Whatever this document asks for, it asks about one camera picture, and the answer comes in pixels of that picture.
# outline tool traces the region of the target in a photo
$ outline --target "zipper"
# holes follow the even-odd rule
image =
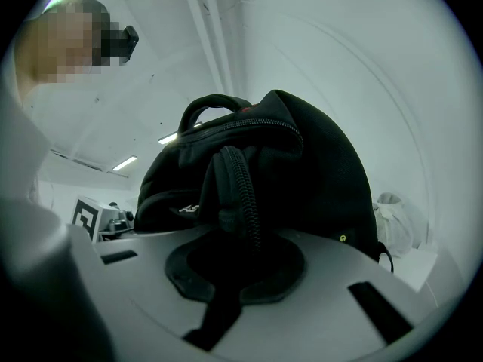
[[[291,124],[288,124],[286,122],[282,121],[276,121],[274,119],[266,119],[266,118],[260,118],[260,119],[243,119],[240,121],[234,121],[234,122],[229,122],[227,124],[223,124],[218,127],[214,127],[211,129],[207,130],[202,130],[199,131],[198,133],[195,134],[190,134],[185,137],[179,137],[177,145],[180,143],[188,143],[188,142],[194,142],[198,140],[202,140],[203,138],[209,137],[213,134],[219,133],[221,131],[225,130],[230,130],[230,129],[235,129],[237,127],[245,127],[245,126],[254,126],[254,125],[268,125],[268,126],[279,126],[279,127],[285,127],[286,129],[289,129],[293,133],[297,135],[297,139],[300,142],[300,145],[302,146],[303,149],[303,138],[302,135],[300,134],[299,130],[297,130],[295,127],[293,127]]]
[[[225,146],[233,166],[238,193],[240,194],[243,217],[246,224],[246,234],[251,253],[259,255],[262,250],[260,237],[260,220],[258,218],[257,200],[251,183],[250,174],[242,152],[234,146]]]

